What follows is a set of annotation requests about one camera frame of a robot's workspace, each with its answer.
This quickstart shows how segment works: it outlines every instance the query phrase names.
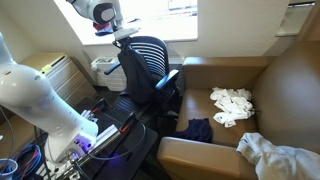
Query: wall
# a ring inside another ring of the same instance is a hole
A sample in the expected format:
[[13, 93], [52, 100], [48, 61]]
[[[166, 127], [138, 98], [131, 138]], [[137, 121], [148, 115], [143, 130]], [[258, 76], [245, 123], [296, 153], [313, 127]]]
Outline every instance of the wall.
[[3, 7], [0, 6], [0, 32], [3, 35], [12, 58], [16, 62], [20, 62], [33, 53], [41, 52], [42, 50], [36, 46], [32, 38], [30, 38], [13, 19], [3, 13], [2, 8]]
[[[295, 37], [275, 37], [289, 0], [198, 0], [197, 41], [168, 42], [170, 56], [279, 55]], [[5, 13], [44, 52], [76, 57], [91, 83], [102, 85], [90, 69], [97, 56], [115, 56], [112, 45], [82, 46], [53, 0], [0, 0]]]

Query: beige couch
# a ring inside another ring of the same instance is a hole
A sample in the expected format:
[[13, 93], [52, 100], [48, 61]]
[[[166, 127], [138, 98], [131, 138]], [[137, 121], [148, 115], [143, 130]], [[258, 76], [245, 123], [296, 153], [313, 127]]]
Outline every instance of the beige couch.
[[[245, 132], [259, 132], [275, 145], [320, 153], [320, 43], [294, 44], [279, 57], [187, 58], [186, 91], [176, 130], [188, 120], [209, 118], [212, 144], [164, 137], [158, 160], [173, 179], [255, 179], [254, 166], [237, 154]], [[211, 88], [246, 88], [255, 116], [225, 128], [212, 117]]]

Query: sofa armrest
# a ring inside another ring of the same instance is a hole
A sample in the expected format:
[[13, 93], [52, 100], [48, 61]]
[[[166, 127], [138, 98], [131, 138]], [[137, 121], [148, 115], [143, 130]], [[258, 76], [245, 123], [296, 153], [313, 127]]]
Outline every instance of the sofa armrest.
[[227, 89], [252, 86], [275, 57], [187, 57], [182, 66], [186, 88]]
[[257, 179], [235, 148], [164, 137], [157, 158], [173, 179]]

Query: office chair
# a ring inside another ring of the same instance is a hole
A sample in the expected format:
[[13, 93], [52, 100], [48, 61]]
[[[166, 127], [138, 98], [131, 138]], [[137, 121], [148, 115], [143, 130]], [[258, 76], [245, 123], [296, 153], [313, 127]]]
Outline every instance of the office chair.
[[127, 77], [126, 88], [112, 103], [118, 112], [135, 113], [142, 123], [156, 117], [163, 106], [175, 95], [179, 71], [169, 70], [165, 43], [151, 36], [127, 37], [113, 44], [121, 51], [119, 62], [104, 73], [109, 75], [120, 65]]

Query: white fabric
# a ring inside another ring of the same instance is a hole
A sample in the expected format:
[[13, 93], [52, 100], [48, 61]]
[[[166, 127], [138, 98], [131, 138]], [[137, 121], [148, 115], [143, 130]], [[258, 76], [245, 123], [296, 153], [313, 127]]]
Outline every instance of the white fabric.
[[260, 180], [320, 179], [320, 155], [305, 149], [274, 146], [259, 133], [245, 133], [237, 152], [255, 165]]
[[245, 89], [221, 89], [212, 88], [210, 99], [216, 100], [215, 106], [223, 110], [213, 116], [217, 122], [224, 124], [226, 128], [236, 125], [235, 120], [247, 119], [253, 114], [251, 93]]

